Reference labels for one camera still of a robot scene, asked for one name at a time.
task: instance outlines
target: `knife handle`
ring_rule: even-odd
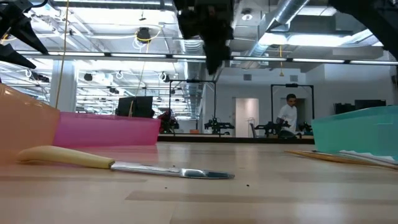
[[[17,155],[17,160],[25,161],[49,161],[74,164],[85,167],[110,169],[114,159],[92,155],[72,149],[56,146],[38,146],[22,150]]]

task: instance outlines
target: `chair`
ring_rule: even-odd
[[[253,138],[265,138],[265,136],[258,136],[256,133],[256,129],[254,129],[254,124],[249,123],[251,132],[253,133]]]

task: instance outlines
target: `man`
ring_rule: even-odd
[[[280,109],[277,123],[287,121],[290,127],[283,127],[283,130],[290,131],[291,133],[296,133],[296,122],[297,122],[297,108],[296,96],[294,94],[289,94],[286,96],[287,104]]]

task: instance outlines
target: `white pillar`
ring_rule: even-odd
[[[61,74],[62,61],[54,60],[51,90],[50,90],[50,105],[55,107],[57,100],[58,84]],[[57,109],[65,112],[75,112],[76,109],[76,90],[79,71],[75,68],[74,61],[64,61],[63,75],[60,85],[60,94],[58,98]]]

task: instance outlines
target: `wooden tabletop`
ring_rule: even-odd
[[[398,223],[398,173],[286,154],[307,145],[167,144],[90,150],[118,160],[231,171],[233,180],[36,162],[0,166],[4,224]]]

